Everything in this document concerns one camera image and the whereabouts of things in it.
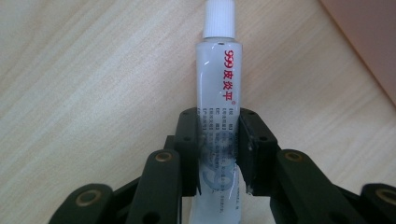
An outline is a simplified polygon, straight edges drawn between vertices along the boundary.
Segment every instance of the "white cap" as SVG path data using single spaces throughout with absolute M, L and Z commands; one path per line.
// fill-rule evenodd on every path
M 235 38 L 235 6 L 233 0 L 207 0 L 204 38 Z

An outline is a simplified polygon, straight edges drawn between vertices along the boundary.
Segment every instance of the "round metal fastener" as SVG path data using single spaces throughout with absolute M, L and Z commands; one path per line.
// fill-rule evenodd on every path
M 386 203 L 390 203 L 396 206 L 396 192 L 391 189 L 377 189 L 375 191 L 376 196 Z
M 285 158 L 288 159 L 289 161 L 302 161 L 303 160 L 303 156 L 297 152 L 287 152 L 285 154 Z
M 172 160 L 172 154 L 169 152 L 161 152 L 155 156 L 155 160 L 157 161 L 170 161 Z
M 89 189 L 78 195 L 76 198 L 76 205 L 80 207 L 89 206 L 100 200 L 102 192 L 98 189 Z

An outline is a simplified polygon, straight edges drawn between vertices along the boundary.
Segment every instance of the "wooden surface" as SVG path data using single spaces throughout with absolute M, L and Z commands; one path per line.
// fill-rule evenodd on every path
M 335 184 L 396 186 L 395 105 L 319 1 L 236 10 L 242 106 Z M 0 1 L 0 223 L 47 223 L 74 189 L 140 176 L 196 105 L 203 22 L 203 0 Z M 268 203 L 244 194 L 242 223 L 273 223 Z

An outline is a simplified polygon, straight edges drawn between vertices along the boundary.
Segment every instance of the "light wood grain surface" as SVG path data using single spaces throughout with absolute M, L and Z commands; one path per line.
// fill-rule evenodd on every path
M 0 223 L 47 223 L 74 189 L 141 175 L 196 105 L 204 4 L 0 1 Z M 396 186 L 395 105 L 319 1 L 236 11 L 242 107 L 335 184 Z M 274 223 L 269 200 L 244 194 L 242 222 Z

